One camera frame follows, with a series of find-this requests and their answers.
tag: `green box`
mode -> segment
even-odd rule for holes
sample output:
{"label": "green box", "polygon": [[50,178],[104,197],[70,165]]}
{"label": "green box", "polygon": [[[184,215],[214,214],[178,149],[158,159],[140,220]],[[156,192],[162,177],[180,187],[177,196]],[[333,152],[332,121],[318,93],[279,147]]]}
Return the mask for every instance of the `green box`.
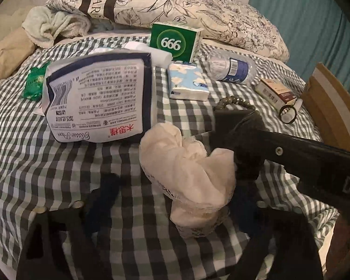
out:
{"label": "green box", "polygon": [[193,63],[201,45],[203,30],[174,22],[154,23],[150,46],[172,53],[174,61]]}

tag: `curtain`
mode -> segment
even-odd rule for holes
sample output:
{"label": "curtain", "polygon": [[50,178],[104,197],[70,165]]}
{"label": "curtain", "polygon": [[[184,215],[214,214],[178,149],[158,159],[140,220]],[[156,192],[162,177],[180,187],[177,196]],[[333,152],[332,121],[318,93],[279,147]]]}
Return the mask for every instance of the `curtain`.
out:
{"label": "curtain", "polygon": [[288,49],[287,63],[308,81],[318,62],[350,94],[350,22],[334,0],[249,0],[279,29]]}

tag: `clear plastic water bottle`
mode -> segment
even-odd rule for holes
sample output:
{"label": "clear plastic water bottle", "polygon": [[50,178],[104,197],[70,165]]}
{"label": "clear plastic water bottle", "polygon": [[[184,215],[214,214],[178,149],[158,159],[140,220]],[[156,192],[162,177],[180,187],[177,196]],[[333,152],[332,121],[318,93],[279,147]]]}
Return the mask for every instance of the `clear plastic water bottle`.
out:
{"label": "clear plastic water bottle", "polygon": [[209,54],[207,66],[210,79],[237,84],[250,84],[257,73],[253,59],[221,49]]}

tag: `green plastic wrapper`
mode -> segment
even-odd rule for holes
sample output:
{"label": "green plastic wrapper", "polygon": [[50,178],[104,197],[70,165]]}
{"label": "green plastic wrapper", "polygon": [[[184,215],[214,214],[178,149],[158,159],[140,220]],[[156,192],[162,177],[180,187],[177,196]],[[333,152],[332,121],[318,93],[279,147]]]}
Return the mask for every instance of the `green plastic wrapper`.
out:
{"label": "green plastic wrapper", "polygon": [[26,85],[23,91],[23,98],[32,101],[39,101],[43,96],[43,81],[46,70],[51,62],[45,63],[42,67],[33,67],[26,78]]}

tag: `checkered bed sheet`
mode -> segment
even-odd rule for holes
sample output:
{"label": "checkered bed sheet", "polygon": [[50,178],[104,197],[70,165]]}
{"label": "checkered bed sheet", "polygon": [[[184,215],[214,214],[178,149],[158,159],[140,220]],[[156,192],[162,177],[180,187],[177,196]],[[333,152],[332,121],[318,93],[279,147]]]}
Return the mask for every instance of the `checkered bed sheet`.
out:
{"label": "checkered bed sheet", "polygon": [[[0,81],[0,260],[14,269],[34,216],[33,209],[69,207],[99,188],[101,174],[110,173],[121,176],[127,184],[111,209],[111,218],[102,224],[94,239],[115,280],[216,279],[229,274],[241,256],[248,238],[230,219],[208,237],[180,237],[169,220],[171,201],[141,173],[138,144],[58,143],[46,119],[33,114],[36,103],[21,97],[30,68],[83,56],[97,47],[120,47],[128,41],[148,42],[148,37],[90,37],[39,49],[16,74]],[[212,49],[206,44],[201,47],[197,63],[204,70]],[[304,82],[295,73],[271,61],[252,59],[258,77],[279,78],[297,94],[301,92]],[[158,121],[172,122],[184,135],[211,131],[213,106],[222,97],[238,95],[256,106],[270,131],[320,140],[305,108],[293,124],[285,125],[249,86],[206,78],[211,91],[208,101],[170,100],[165,69],[156,68],[155,76]],[[302,208],[320,247],[335,223],[337,211],[300,194],[297,183],[298,178],[270,161],[265,162],[257,180],[260,195],[272,207]],[[260,277],[266,276],[272,260],[272,255],[266,258]]]}

